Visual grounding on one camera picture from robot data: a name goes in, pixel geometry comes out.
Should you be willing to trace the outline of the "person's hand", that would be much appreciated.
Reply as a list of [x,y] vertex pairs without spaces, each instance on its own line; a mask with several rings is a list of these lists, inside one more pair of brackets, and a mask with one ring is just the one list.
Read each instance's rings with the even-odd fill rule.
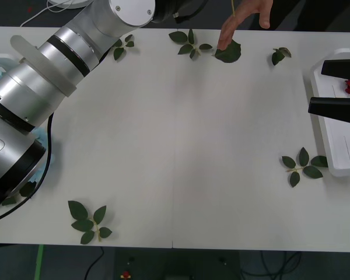
[[270,13],[273,0],[247,0],[234,10],[233,14],[223,24],[217,49],[225,50],[232,42],[233,35],[237,27],[252,14],[259,14],[259,24],[263,29],[270,27]]

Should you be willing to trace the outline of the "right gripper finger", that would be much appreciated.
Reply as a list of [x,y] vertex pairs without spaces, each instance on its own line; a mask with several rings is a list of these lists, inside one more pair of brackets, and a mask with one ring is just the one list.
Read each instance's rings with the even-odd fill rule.
[[308,113],[350,123],[350,98],[312,97]]
[[323,62],[321,74],[350,80],[350,59],[329,59]]

